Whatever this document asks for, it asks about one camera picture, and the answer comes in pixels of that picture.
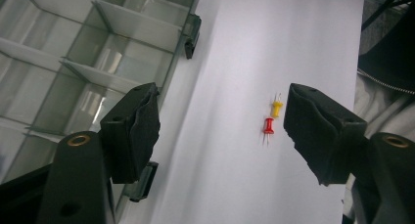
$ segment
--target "white table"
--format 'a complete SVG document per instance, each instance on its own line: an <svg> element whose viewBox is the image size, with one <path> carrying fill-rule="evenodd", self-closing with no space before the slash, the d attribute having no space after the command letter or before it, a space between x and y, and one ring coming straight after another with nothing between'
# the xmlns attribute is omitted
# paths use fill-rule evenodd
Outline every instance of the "white table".
<svg viewBox="0 0 415 224"><path fill-rule="evenodd" d="M261 129L290 83L353 106L363 0L200 0L191 61L161 109L160 163L121 223L341 223L345 186L319 186L283 128Z"/></svg>

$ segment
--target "yellow push pin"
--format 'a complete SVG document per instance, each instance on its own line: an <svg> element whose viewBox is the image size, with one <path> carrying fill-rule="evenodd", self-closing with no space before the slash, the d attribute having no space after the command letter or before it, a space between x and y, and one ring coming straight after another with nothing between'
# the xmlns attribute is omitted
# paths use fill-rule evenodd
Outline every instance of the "yellow push pin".
<svg viewBox="0 0 415 224"><path fill-rule="evenodd" d="M274 103L272 103L272 106L274 107L274 109L272 110L272 117L276 118L278 117L278 114L280 113L280 109L281 107L283 107L283 103L281 103L281 94L278 96L278 101L277 101L277 95L275 94L275 99L274 99Z"/></svg>

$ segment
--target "red push pin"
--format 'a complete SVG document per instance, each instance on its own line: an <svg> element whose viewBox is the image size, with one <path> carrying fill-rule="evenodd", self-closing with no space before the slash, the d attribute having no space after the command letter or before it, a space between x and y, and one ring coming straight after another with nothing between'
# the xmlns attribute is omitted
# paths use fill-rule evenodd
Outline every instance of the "red push pin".
<svg viewBox="0 0 415 224"><path fill-rule="evenodd" d="M269 144L269 135L274 134L274 130L272 129L272 121L274 121L273 118L267 118L265 120L265 128L263 129L263 141L265 141L265 134L267 136L266 143Z"/></svg>

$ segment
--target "gray fabric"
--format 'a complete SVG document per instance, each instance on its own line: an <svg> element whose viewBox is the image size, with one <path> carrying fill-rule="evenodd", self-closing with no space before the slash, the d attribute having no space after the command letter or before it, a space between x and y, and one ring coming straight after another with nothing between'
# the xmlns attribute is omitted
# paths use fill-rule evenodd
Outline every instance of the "gray fabric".
<svg viewBox="0 0 415 224"><path fill-rule="evenodd" d="M354 113L368 122L365 136L388 132L415 141L415 96L357 75Z"/></svg>

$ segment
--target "zipper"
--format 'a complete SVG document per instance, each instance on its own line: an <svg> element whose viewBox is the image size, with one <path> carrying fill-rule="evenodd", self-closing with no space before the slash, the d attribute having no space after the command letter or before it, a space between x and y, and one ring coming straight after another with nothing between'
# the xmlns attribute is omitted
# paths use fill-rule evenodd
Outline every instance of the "zipper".
<svg viewBox="0 0 415 224"><path fill-rule="evenodd" d="M364 72L364 71L363 71L362 69L360 69L360 68L358 68L358 69L357 69L357 73L358 73L358 74L361 74L361 75L363 75L363 76L366 76L366 77L368 77L369 79L371 79L371 80L375 81L376 83L378 83L378 84L380 84L380 85L383 85L383 86L385 86L385 87L388 87L388 88L390 88L390 89L392 89L392 90L396 90L396 91L400 91L400 92L403 92L403 93L407 93L407 94L415 95L415 91L412 91L412 90L407 90L407 89L402 89L402 88L395 87L395 86L389 85L389 84L387 84L387 83L384 83L384 82L382 82L382 81L378 80L377 78L375 78L375 77L371 76L370 74L368 74L368 73Z"/></svg>

